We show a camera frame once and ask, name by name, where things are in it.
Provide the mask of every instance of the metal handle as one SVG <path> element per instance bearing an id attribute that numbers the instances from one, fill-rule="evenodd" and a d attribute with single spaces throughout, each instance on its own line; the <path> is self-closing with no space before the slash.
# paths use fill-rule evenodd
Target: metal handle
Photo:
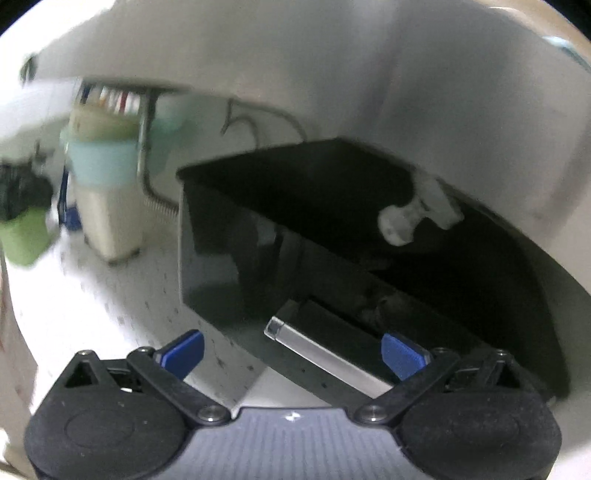
<path id="1" fill-rule="evenodd" d="M 316 343 L 277 316 L 267 323 L 264 333 L 368 397 L 377 398 L 393 387 Z"/>

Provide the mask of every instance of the gray panel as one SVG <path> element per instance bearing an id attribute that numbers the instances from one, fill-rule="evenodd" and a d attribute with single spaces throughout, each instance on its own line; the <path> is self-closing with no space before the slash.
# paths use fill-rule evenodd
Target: gray panel
<path id="1" fill-rule="evenodd" d="M 390 432 L 340 409 L 245 408 L 233 423 L 197 431 L 154 480 L 428 480 Z"/>

